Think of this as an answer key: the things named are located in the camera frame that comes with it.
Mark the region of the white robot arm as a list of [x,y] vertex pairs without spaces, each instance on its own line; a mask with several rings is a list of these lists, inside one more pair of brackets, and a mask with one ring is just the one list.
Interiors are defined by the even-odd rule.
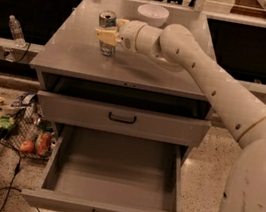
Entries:
[[220,212],[266,212],[266,105],[208,57],[182,25],[161,29],[118,19],[95,33],[105,44],[121,44],[158,63],[186,69],[242,149],[229,172]]

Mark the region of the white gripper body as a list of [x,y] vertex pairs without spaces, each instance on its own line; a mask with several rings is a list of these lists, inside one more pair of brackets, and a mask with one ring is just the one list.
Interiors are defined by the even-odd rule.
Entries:
[[129,21],[119,29],[120,44],[128,52],[136,53],[136,38],[139,31],[146,25],[143,21]]

